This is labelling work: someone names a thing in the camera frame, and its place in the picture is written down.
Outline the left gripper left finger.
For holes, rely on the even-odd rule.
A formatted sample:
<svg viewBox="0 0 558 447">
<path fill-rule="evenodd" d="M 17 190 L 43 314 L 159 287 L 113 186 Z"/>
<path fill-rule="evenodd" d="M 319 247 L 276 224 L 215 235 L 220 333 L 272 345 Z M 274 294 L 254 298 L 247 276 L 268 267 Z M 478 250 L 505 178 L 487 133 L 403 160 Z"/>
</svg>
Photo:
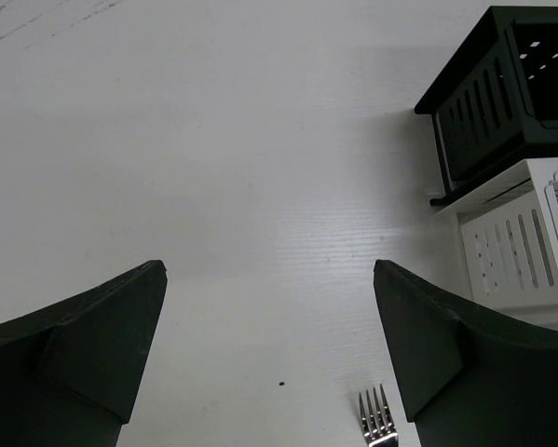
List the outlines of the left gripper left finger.
<svg viewBox="0 0 558 447">
<path fill-rule="evenodd" d="M 0 324 L 0 446 L 115 446 L 132 415 L 168 279 L 148 261 Z"/>
</svg>

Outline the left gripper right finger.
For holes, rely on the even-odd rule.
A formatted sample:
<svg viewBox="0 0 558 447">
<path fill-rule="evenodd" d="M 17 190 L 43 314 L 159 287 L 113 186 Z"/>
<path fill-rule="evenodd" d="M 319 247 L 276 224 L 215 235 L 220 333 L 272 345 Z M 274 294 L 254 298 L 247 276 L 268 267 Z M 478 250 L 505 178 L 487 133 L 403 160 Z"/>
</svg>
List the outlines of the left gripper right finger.
<svg viewBox="0 0 558 447">
<path fill-rule="evenodd" d="M 423 446 L 558 446 L 558 331 L 507 317 L 388 260 L 374 293 Z"/>
</svg>

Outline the silver fork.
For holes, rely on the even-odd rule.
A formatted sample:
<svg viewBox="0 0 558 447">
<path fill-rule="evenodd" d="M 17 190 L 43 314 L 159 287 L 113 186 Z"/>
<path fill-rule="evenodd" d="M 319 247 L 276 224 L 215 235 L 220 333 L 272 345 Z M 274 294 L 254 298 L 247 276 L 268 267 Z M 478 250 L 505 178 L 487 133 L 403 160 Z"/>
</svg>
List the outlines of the silver fork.
<svg viewBox="0 0 558 447">
<path fill-rule="evenodd" d="M 367 447 L 399 446 L 399 433 L 382 384 L 359 394 L 359 412 Z"/>
</svg>

